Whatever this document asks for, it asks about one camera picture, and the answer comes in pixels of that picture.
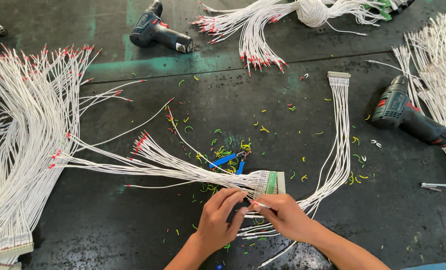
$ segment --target forearm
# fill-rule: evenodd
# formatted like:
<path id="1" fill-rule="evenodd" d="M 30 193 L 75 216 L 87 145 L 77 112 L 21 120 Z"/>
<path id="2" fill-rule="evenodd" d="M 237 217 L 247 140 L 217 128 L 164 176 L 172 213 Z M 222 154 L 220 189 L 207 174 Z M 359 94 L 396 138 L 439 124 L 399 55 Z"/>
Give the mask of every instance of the forearm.
<path id="1" fill-rule="evenodd" d="M 389 270 L 378 258 L 315 221 L 315 233 L 309 244 L 325 254 L 340 270 Z"/>
<path id="2" fill-rule="evenodd" d="M 197 270 L 209 256 L 195 234 L 192 234 L 164 270 Z"/>

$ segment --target blue handle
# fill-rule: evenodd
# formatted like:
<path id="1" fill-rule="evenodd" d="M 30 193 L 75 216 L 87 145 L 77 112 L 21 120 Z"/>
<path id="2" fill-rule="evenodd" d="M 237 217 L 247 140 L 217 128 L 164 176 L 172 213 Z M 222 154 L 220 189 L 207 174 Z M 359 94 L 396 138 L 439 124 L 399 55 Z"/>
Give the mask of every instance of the blue handle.
<path id="1" fill-rule="evenodd" d="M 236 157 L 237 157 L 236 153 L 232 153 L 231 155 L 220 157 L 219 159 L 213 161 L 212 162 L 213 164 L 210 163 L 209 167 L 214 168 L 215 166 L 220 166 L 221 164 L 227 163 L 229 160 L 232 160 Z"/>
<path id="2" fill-rule="evenodd" d="M 243 166 L 244 166 L 245 162 L 241 161 L 240 162 L 240 167 L 238 167 L 238 169 L 236 170 L 235 175 L 241 175 L 241 172 L 243 171 Z"/>

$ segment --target black work table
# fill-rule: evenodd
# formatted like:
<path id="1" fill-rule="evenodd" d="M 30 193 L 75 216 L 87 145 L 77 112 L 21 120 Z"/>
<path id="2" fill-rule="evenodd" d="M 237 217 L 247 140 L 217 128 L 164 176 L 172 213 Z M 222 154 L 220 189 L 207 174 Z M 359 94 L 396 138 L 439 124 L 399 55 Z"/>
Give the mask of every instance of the black work table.
<path id="1" fill-rule="evenodd" d="M 208 2 L 214 8 L 248 5 Z M 218 139 L 217 147 L 225 145 L 227 150 L 238 151 L 240 142 L 250 138 L 253 152 L 244 173 L 260 169 L 285 172 L 287 193 L 297 200 L 314 191 L 334 141 L 333 101 L 325 100 L 333 97 L 326 74 L 348 72 L 352 75 L 349 117 L 354 126 L 350 136 L 360 141 L 360 145 L 351 144 L 351 154 L 367 158 L 362 168 L 352 156 L 351 171 L 368 178 L 359 178 L 361 183 L 352 185 L 347 182 L 325 198 L 315 219 L 392 269 L 446 261 L 446 188 L 433 192 L 419 186 L 422 182 L 446 184 L 446 155 L 401 130 L 379 130 L 365 120 L 399 71 L 364 61 L 397 65 L 391 46 L 401 44 L 403 33 L 422 27 L 438 11 L 446 12 L 446 1 L 416 1 L 379 28 L 357 25 L 351 15 L 330 21 L 339 30 L 370 34 L 367 37 L 335 33 L 326 26 L 309 28 L 292 13 L 285 22 L 265 27 L 266 36 L 272 36 L 268 43 L 289 67 L 284 74 L 275 66 L 262 72 L 253 70 L 251 78 L 247 70 L 241 69 L 239 35 L 209 46 L 208 36 L 185 24 L 202 14 L 198 3 L 164 2 L 162 13 L 163 21 L 172 29 L 193 37 L 199 48 L 194 53 L 183 55 L 161 46 L 139 49 L 128 44 L 128 33 L 135 23 L 131 18 L 138 17 L 148 4 L 72 0 L 61 5 L 48 1 L 42 6 L 15 6 L 1 1 L 0 24 L 8 29 L 8 36 L 0 42 L 27 53 L 38 52 L 45 43 L 49 49 L 72 43 L 80 48 L 83 44 L 103 47 L 88 69 L 88 78 L 94 80 L 81 87 L 82 97 L 131 80 L 148 79 L 123 88 L 122 95 L 133 102 L 110 99 L 87 110 L 80 119 L 83 141 L 93 144 L 113 138 L 152 117 L 174 97 L 172 112 L 189 144 L 214 158 L 210 151 L 214 139 Z M 308 78 L 299 80 L 306 73 Z M 290 111 L 287 104 L 296 110 Z M 168 153 L 206 168 L 195 153 L 188 157 L 190 150 L 185 152 L 179 138 L 168 131 L 171 124 L 164 115 L 160 113 L 143 128 Z M 261 125 L 270 132 L 260 131 Z M 185 126 L 193 130 L 184 133 Z M 129 156 L 143 128 L 100 147 Z M 371 144 L 371 139 L 383 147 Z M 114 163 L 90 151 L 76 156 Z M 163 269 L 195 232 L 192 224 L 198 226 L 203 203 L 211 193 L 202 193 L 201 184 L 151 190 L 123 185 L 177 183 L 180 181 L 165 177 L 64 169 L 33 232 L 35 251 L 21 257 L 24 269 Z M 282 236 L 268 241 L 237 238 L 228 252 L 216 252 L 201 269 L 213 270 L 223 261 L 223 269 L 256 269 L 289 243 Z M 331 268 L 324 255 L 306 244 L 297 245 L 266 267 Z"/>

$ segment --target metal pin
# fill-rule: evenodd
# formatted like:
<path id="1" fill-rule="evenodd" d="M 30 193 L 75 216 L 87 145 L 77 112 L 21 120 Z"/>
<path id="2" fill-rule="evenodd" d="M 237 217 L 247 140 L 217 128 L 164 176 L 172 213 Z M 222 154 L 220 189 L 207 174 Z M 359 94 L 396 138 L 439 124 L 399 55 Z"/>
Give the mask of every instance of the metal pin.
<path id="1" fill-rule="evenodd" d="M 425 187 L 446 187 L 445 183 L 421 183 Z"/>

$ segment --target human hand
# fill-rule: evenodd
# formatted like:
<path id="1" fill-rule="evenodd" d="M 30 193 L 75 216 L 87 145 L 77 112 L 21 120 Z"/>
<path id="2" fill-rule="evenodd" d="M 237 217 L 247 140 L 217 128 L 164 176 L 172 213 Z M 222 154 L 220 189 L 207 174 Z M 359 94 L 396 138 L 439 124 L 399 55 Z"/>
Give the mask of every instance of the human hand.
<path id="1" fill-rule="evenodd" d="M 309 218 L 290 195 L 263 194 L 256 201 L 271 209 L 251 204 L 249 210 L 259 212 L 286 238 L 309 244 L 315 239 L 315 231 L 321 225 Z"/>
<path id="2" fill-rule="evenodd" d="M 238 188 L 222 188 L 205 203 L 198 230 L 191 236 L 205 256 L 211 255 L 236 238 L 248 208 L 241 207 L 231 224 L 227 223 L 226 219 L 232 208 L 242 202 L 247 194 L 248 192 Z"/>

